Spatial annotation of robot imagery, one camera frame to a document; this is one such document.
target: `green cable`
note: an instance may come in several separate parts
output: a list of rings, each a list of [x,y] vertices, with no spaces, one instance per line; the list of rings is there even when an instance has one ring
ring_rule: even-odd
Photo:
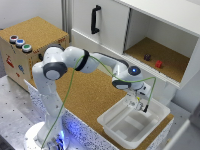
[[[69,88],[68,88],[67,94],[66,94],[65,99],[64,99],[64,101],[63,101],[63,104],[62,104],[62,106],[61,106],[61,108],[60,108],[60,111],[59,111],[59,113],[58,113],[58,116],[57,116],[55,122],[53,123],[51,129],[49,130],[49,132],[48,132],[48,134],[47,134],[47,136],[46,136],[46,138],[45,138],[45,140],[44,140],[44,142],[43,142],[43,144],[42,144],[41,150],[42,150],[42,148],[44,147],[44,143],[46,142],[46,140],[47,140],[49,134],[51,133],[51,131],[52,131],[52,129],[53,129],[53,127],[55,126],[56,122],[58,121],[58,118],[59,118],[59,116],[60,116],[60,114],[61,114],[61,111],[62,111],[62,109],[63,109],[63,107],[64,107],[64,104],[65,104],[65,102],[66,102],[66,100],[67,100],[67,97],[68,97],[69,92],[70,92],[70,89],[71,89],[71,85],[72,85],[72,81],[73,81],[73,78],[74,78],[74,72],[75,72],[76,66],[78,65],[79,61],[80,61],[83,57],[84,57],[84,56],[81,56],[81,57],[76,61],[76,65],[75,65],[75,67],[73,68],[73,72],[72,72],[72,76],[71,76],[71,81],[70,81],[70,84],[69,84]],[[136,82],[146,81],[146,80],[149,80],[149,79],[154,79],[153,87],[152,87],[152,89],[151,89],[151,94],[150,94],[150,96],[149,96],[148,103],[147,103],[147,105],[149,105],[150,99],[151,99],[151,96],[152,96],[152,92],[153,92],[153,89],[154,89],[154,86],[155,86],[155,83],[156,83],[156,78],[155,78],[155,77],[150,77],[150,78],[146,78],[146,79],[138,80],[138,81],[125,81],[125,80],[119,79],[119,78],[116,77],[114,74],[112,74],[112,73],[109,71],[109,69],[108,69],[100,60],[98,60],[97,58],[95,58],[95,57],[93,57],[93,56],[90,56],[90,57],[92,57],[93,59],[95,59],[96,61],[98,61],[98,62],[110,73],[110,75],[111,75],[112,77],[115,77],[115,78],[117,78],[117,79],[120,80],[120,81],[128,82],[128,83],[136,83]]]

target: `cardboard box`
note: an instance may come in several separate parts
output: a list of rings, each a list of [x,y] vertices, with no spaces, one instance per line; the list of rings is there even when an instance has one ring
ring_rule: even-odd
[[[17,35],[32,46],[31,53],[23,53],[22,49],[10,44],[9,38]],[[0,50],[6,74],[25,90],[28,90],[24,79],[33,78],[32,66],[41,61],[39,54],[44,55],[49,44],[56,43],[66,48],[69,46],[69,36],[66,32],[48,23],[40,17],[35,17],[0,31]]]

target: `cork surface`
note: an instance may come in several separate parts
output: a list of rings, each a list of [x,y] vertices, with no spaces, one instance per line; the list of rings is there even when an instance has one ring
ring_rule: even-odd
[[[149,65],[168,77],[181,82],[190,58],[173,51],[149,38],[145,38],[125,53]],[[151,60],[144,60],[144,55],[150,54]],[[163,62],[161,68],[155,67],[156,61]]]
[[[62,100],[67,93],[71,74],[72,69],[70,68],[68,73],[56,81],[57,92]],[[95,70],[90,74],[75,72],[65,107],[120,150],[124,150],[104,133],[102,126],[97,122],[97,118],[125,95],[126,92],[114,88],[111,77],[100,70]],[[173,115],[167,116],[136,150],[146,149],[172,119]]]
[[[33,51],[48,45],[68,34],[40,17],[21,22],[0,31],[0,37],[9,43],[9,38],[17,35],[32,46]]]

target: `cabinet handle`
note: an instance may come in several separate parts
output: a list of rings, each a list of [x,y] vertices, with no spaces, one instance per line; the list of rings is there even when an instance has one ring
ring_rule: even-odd
[[[91,31],[92,34],[98,33],[100,30],[96,28],[96,12],[101,10],[101,7],[96,5],[96,8],[92,9],[92,21],[91,21]]]

